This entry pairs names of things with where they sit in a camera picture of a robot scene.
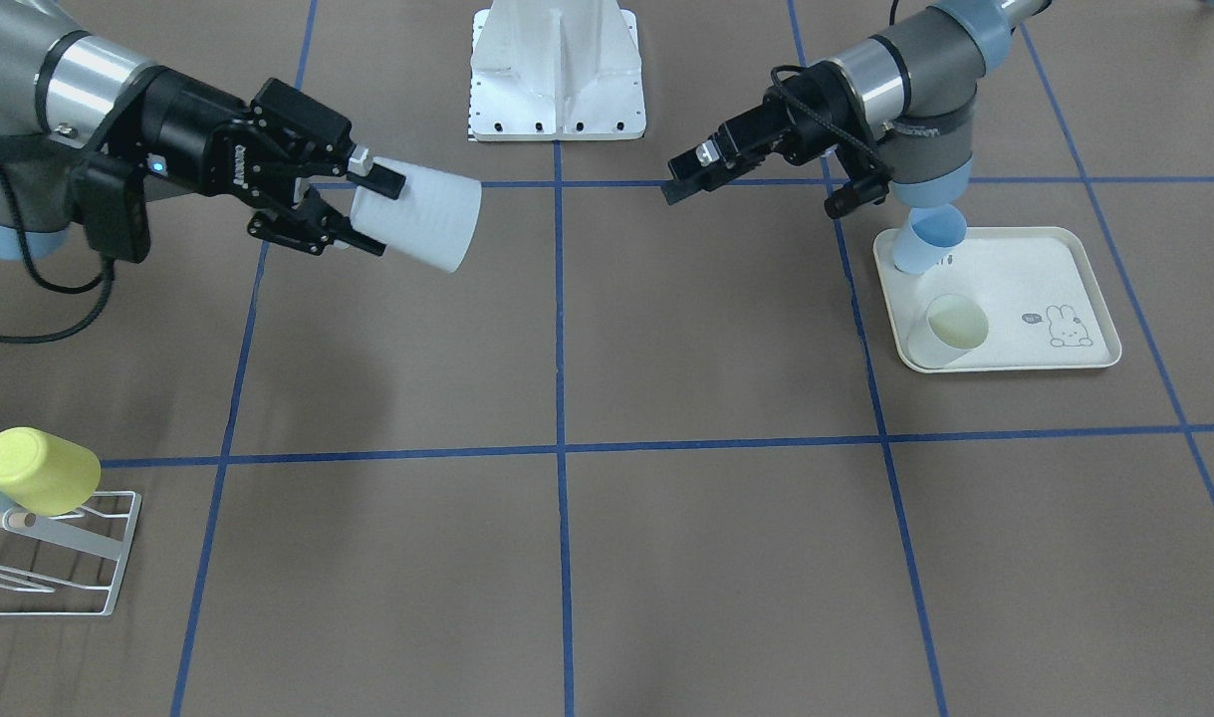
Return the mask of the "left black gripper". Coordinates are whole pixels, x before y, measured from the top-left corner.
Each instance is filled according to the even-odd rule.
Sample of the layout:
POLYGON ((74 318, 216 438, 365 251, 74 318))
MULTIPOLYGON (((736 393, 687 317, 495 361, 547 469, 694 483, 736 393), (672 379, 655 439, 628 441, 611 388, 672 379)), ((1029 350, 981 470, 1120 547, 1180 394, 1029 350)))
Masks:
POLYGON ((760 167, 772 153, 802 166, 835 148, 844 152, 843 164, 852 164, 849 175, 890 173, 861 99, 834 61, 775 67, 770 81, 756 108, 721 123, 716 140, 703 140, 666 163, 671 177, 660 184, 666 204, 717 190, 760 167))

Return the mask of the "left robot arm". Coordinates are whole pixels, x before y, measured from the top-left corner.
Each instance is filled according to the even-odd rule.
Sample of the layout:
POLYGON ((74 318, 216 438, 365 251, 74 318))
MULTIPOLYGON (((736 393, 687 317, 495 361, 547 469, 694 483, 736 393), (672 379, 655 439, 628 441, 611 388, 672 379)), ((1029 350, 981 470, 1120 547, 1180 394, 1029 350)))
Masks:
POLYGON ((896 198, 942 207, 974 164, 977 85, 1045 1, 938 1, 809 67, 781 66, 760 104, 674 157, 660 190, 675 204, 778 154, 793 166, 833 153, 845 182, 826 199, 840 220, 896 198))

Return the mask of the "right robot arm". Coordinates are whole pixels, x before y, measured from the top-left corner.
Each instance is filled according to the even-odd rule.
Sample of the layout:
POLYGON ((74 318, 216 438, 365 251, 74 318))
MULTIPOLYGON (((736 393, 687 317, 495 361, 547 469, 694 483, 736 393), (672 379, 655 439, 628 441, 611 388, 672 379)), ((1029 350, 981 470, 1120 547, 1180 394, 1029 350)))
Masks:
POLYGON ((102 257, 140 263, 161 183, 242 200, 256 239, 312 255, 344 241, 379 257, 386 241, 310 183, 347 178, 398 199, 405 177, 351 131, 279 79, 238 99, 93 35, 59 4, 0 1, 0 258, 23 258, 23 239, 47 257, 80 224, 102 257))

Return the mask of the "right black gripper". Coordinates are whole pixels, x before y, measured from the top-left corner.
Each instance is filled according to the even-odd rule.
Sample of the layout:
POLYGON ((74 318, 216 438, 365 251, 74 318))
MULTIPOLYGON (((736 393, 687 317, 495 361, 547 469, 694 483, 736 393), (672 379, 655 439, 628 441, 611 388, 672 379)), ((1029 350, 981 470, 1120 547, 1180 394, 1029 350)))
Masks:
POLYGON ((177 70, 151 72, 110 125, 110 155, 185 190, 229 195, 253 207, 248 235, 319 257, 344 244, 374 257, 382 241, 356 231, 308 178, 347 180, 397 200, 405 176, 354 149, 353 124, 337 110, 270 78, 246 102, 177 70))

